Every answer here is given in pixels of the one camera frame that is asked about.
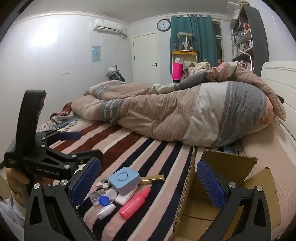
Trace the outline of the person's left hand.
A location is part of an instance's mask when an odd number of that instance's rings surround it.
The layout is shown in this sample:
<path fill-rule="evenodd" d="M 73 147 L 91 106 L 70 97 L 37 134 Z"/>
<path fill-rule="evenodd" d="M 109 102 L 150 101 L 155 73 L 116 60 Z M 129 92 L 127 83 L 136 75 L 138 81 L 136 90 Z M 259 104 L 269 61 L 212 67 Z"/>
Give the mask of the person's left hand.
<path fill-rule="evenodd" d="M 14 197 L 15 201 L 22 207 L 26 207 L 26 201 L 21 194 L 21 184 L 29 184 L 29 178 L 18 169 L 6 168 L 6 180 L 9 184 L 12 196 Z"/>

